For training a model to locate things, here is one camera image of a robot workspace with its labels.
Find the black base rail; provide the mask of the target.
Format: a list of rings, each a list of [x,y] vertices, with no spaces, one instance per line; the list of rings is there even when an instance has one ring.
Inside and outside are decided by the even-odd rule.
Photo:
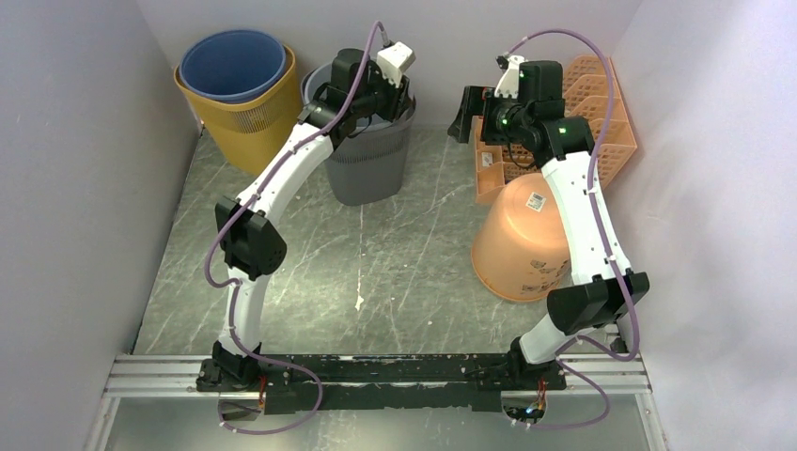
[[[514,350],[453,354],[272,354],[215,351],[202,361],[199,393],[252,395],[268,414],[465,407],[501,412],[502,395],[563,390],[561,366],[531,365]]]

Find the blue plastic bin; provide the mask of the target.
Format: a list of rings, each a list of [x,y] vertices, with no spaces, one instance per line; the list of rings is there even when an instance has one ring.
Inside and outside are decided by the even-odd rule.
[[[193,93],[224,103],[252,101],[280,80],[288,64],[283,43],[257,30],[227,30],[186,51],[178,66]]]

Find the grey mesh waste basket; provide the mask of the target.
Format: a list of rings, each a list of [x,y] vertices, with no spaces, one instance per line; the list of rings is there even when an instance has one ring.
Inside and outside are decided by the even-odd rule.
[[[357,120],[354,132],[323,166],[335,198],[361,206],[396,194],[403,183],[416,101],[395,122],[377,115]]]

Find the yellow plastic bin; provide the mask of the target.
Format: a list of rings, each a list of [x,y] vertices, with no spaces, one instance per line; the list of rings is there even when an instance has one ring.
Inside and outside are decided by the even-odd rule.
[[[265,93],[244,103],[223,103],[192,92],[179,71],[173,79],[233,166],[257,176],[287,142],[304,104],[293,50],[286,46],[286,68]]]

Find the orange plastic file rack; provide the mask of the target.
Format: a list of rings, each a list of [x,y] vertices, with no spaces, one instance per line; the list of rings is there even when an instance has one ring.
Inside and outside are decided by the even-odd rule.
[[[595,55],[576,56],[564,69],[563,94],[568,116],[587,119],[593,136],[602,130],[608,106],[608,87],[602,63]],[[490,146],[480,139],[482,117],[473,118],[469,145],[475,156],[476,202],[490,205],[503,188],[519,176],[537,173],[530,151],[519,144]],[[614,88],[614,108],[602,141],[597,169],[606,188],[637,149],[636,139],[619,86]]]

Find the orange plastic bin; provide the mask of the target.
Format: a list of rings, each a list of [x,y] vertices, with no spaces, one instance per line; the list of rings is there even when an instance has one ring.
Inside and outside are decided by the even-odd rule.
[[[539,301],[570,269],[570,250],[553,193],[542,174],[511,181],[492,203],[471,248],[477,278],[516,303]]]

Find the aluminium frame rail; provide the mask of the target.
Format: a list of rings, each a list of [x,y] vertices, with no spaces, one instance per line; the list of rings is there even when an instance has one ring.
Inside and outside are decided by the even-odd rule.
[[[106,397],[198,397],[202,355],[119,355],[104,386]],[[567,354],[562,361],[596,382],[608,395],[647,395],[652,385],[643,360],[620,362],[606,355]]]

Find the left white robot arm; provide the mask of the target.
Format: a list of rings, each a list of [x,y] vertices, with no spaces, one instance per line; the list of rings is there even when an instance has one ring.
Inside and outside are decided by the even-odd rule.
[[[353,135],[359,120],[395,122],[414,106],[406,75],[414,61],[414,51],[402,42],[389,44],[374,58],[358,49],[339,51],[329,81],[298,115],[273,161],[236,198],[216,204],[215,245],[228,267],[222,284],[228,300],[212,366],[202,372],[208,382],[226,381],[239,391],[257,384],[259,315],[270,277],[287,254],[276,225],[309,175]]]

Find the grey smooth plastic bin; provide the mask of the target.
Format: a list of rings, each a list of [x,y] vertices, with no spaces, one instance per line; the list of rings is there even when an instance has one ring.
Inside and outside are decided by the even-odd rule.
[[[332,63],[319,66],[309,72],[301,82],[302,98],[304,103],[310,103],[316,92],[331,79]],[[389,122],[378,115],[371,118],[360,118],[357,120],[352,137],[361,132],[377,132],[391,127],[397,127],[399,123],[414,121],[416,100],[413,88],[408,91],[410,98],[409,108],[401,115],[396,122]]]

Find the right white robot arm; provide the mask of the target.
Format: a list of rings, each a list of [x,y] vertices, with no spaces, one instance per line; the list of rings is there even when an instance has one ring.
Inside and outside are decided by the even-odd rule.
[[[528,389],[541,379],[542,364],[579,333],[632,313],[649,291],[649,278],[633,270],[617,240],[597,170],[600,147],[587,120],[565,114],[562,66],[516,55],[501,58],[500,64],[504,73],[497,86],[465,87],[447,133],[468,142],[472,119],[480,116],[485,144],[529,151],[564,226],[573,284],[548,295],[546,316],[514,340],[521,355],[507,365],[509,381]]]

